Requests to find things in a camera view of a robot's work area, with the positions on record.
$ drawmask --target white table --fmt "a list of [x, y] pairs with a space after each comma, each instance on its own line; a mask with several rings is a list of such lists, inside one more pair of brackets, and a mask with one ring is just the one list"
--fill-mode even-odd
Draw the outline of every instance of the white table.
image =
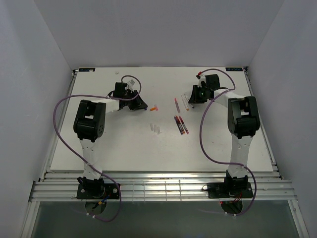
[[[135, 172], [217, 172], [225, 171], [227, 166], [209, 161], [199, 145], [199, 125], [207, 106], [196, 105], [185, 110], [181, 95], [191, 95], [192, 86], [198, 83], [195, 75], [206, 67], [127, 67], [96, 68], [94, 72], [79, 72], [72, 94], [107, 95], [115, 82], [130, 74], [141, 80], [141, 98], [149, 108], [157, 104], [158, 111], [131, 111], [128, 107], [107, 114], [105, 134], [100, 138], [98, 151], [104, 161], [103, 171]], [[231, 88], [226, 75], [217, 71], [220, 85]], [[249, 96], [250, 91], [244, 72], [227, 72], [235, 81], [235, 93]], [[178, 99], [181, 115], [189, 134], [181, 135], [173, 116], [177, 114], [174, 98]], [[76, 151], [82, 153], [73, 123], [80, 100], [70, 100], [61, 136]], [[150, 123], [160, 127], [157, 135], [150, 129]], [[231, 155], [231, 134], [227, 127], [227, 109], [213, 104], [205, 118], [203, 142], [207, 153], [215, 160], [229, 162]], [[266, 147], [262, 129], [258, 130], [250, 146], [248, 166], [255, 172], [271, 172], [271, 160]], [[82, 171], [83, 162], [58, 141], [52, 171]]]

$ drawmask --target white wall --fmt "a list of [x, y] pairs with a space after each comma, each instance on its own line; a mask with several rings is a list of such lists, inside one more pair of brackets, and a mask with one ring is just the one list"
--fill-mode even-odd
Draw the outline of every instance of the white wall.
[[287, 0], [249, 68], [277, 165], [317, 237], [317, 2]]
[[33, 0], [0, 0], [0, 237], [19, 236], [71, 73]]
[[35, 0], [72, 69], [247, 66], [283, 0]]

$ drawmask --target purple cable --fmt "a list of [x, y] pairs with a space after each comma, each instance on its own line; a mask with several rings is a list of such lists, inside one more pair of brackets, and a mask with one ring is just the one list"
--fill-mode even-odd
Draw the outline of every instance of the purple cable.
[[83, 156], [81, 156], [81, 155], [80, 155], [79, 153], [77, 153], [73, 148], [71, 148], [70, 145], [67, 144], [67, 142], [61, 137], [61, 135], [60, 135], [60, 133], [59, 133], [59, 131], [58, 131], [58, 129], [57, 129], [57, 125], [56, 125], [56, 111], [57, 111], [57, 109], [58, 109], [58, 106], [59, 106], [63, 101], [65, 101], [66, 99], [75, 98], [75, 97], [91, 97], [91, 98], [105, 98], [105, 99], [111, 98], [111, 99], [115, 99], [115, 100], [132, 101], [132, 100], [136, 99], [136, 98], [140, 95], [142, 86], [141, 86], [140, 80], [137, 79], [136, 77], [132, 76], [132, 75], [125, 75], [125, 76], [123, 76], [123, 77], [121, 78], [121, 81], [122, 81], [124, 78], [126, 78], [126, 77], [132, 77], [132, 78], [136, 79], [136, 80], [138, 81], [138, 83], [140, 84], [140, 91], [139, 91], [139, 92], [137, 93], [137, 95], [135, 95], [133, 98], [130, 98], [130, 99], [121, 99], [121, 98], [115, 98], [115, 97], [109, 97], [109, 96], [95, 96], [95, 95], [86, 95], [86, 94], [70, 95], [70, 96], [67, 96], [67, 97], [65, 97], [65, 98], [62, 98], [62, 99], [56, 104], [56, 106], [55, 106], [55, 108], [54, 108], [54, 112], [53, 112], [53, 125], [54, 125], [54, 130], [55, 130], [57, 136], [59, 137], [59, 139], [61, 140], [61, 142], [63, 142], [63, 144], [64, 144], [71, 152], [73, 152], [73, 153], [74, 153], [75, 155], [77, 155], [82, 161], [84, 161], [93, 171], [97, 172], [97, 173], [100, 174], [101, 176], [104, 176], [105, 178], [107, 178], [107, 179], [109, 179], [110, 181], [112, 181], [112, 182], [115, 184], [115, 186], [117, 187], [117, 189], [118, 189], [118, 192], [119, 192], [119, 201], [120, 201], [120, 202], [119, 202], [119, 208], [118, 208], [116, 214], [115, 214], [111, 219], [106, 220], [106, 219], [103, 219], [103, 218], [94, 216], [93, 214], [90, 214], [90, 213], [89, 213], [90, 216], [94, 216], [94, 218], [96, 218], [96, 219], [98, 219], [98, 220], [100, 220], [100, 221], [103, 221], [103, 222], [111, 222], [111, 221], [113, 221], [113, 220], [119, 215], [119, 212], [120, 212], [120, 210], [121, 210], [121, 205], [122, 205], [120, 186], [118, 185], [118, 183], [117, 183], [113, 178], [111, 178], [110, 176], [108, 176], [108, 175], [106, 175], [106, 174], [104, 174], [104, 173], [98, 171], [97, 169], [95, 169], [94, 166], [90, 165], [90, 164], [88, 163], [88, 161], [87, 161]]
[[[221, 95], [223, 95], [223, 94], [225, 94], [225, 93], [227, 93], [227, 92], [229, 92], [229, 91], [235, 90], [235, 89], [236, 89], [236, 85], [235, 85], [233, 79], [229, 76], [229, 74], [227, 74], [226, 72], [224, 72], [224, 71], [222, 71], [222, 70], [220, 70], [220, 69], [217, 69], [217, 68], [209, 68], [209, 69], [206, 69], [206, 70], [202, 71], [201, 73], [204, 73], [204, 72], [209, 71], [209, 70], [216, 70], [216, 71], [222, 72], [222, 73], [224, 73], [225, 75], [227, 75], [228, 78], [231, 80], [231, 82], [232, 82], [232, 84], [233, 84], [233, 88], [232, 88], [232, 89], [228, 89], [228, 90], [226, 90], [226, 91], [223, 91], [222, 93], [220, 93], [219, 95], [217, 95], [216, 97], [214, 97], [214, 98], [211, 100], [211, 102], [208, 104], [208, 106], [206, 107], [206, 109], [205, 109], [205, 111], [204, 111], [204, 114], [203, 114], [203, 117], [202, 117], [202, 120], [201, 120], [201, 122], [200, 122], [200, 127], [199, 127], [199, 143], [200, 143], [200, 147], [201, 147], [201, 149], [202, 149], [204, 155], [205, 155], [210, 161], [212, 161], [212, 162], [214, 162], [214, 163], [216, 163], [216, 164], [220, 164], [220, 165], [239, 165], [239, 166], [244, 167], [244, 168], [251, 174], [251, 176], [252, 176], [252, 178], [253, 178], [253, 181], [254, 181], [254, 195], [253, 195], [252, 200], [251, 200], [250, 204], [248, 205], [248, 207], [247, 207], [243, 212], [241, 212], [241, 213], [239, 213], [239, 214], [236, 214], [236, 216], [241, 216], [241, 215], [245, 214], [245, 213], [251, 208], [251, 206], [252, 206], [252, 204], [254, 203], [254, 200], [255, 200], [255, 198], [256, 198], [256, 195], [257, 195], [257, 182], [256, 182], [256, 178], [255, 178], [253, 172], [252, 172], [247, 166], [245, 166], [244, 164], [241, 164], [241, 163], [220, 162], [220, 161], [217, 161], [217, 160], [212, 159], [212, 158], [206, 153], [206, 151], [205, 151], [205, 149], [204, 149], [204, 146], [203, 146], [203, 123], [204, 123], [204, 119], [205, 119], [205, 116], [206, 116], [206, 114], [207, 114], [208, 109], [209, 109], [210, 106], [213, 104], [213, 102], [214, 102], [217, 98], [219, 98]], [[220, 212], [204, 211], [204, 210], [200, 210], [200, 211], [202, 211], [202, 212], [207, 212], [207, 213], [220, 213]]]

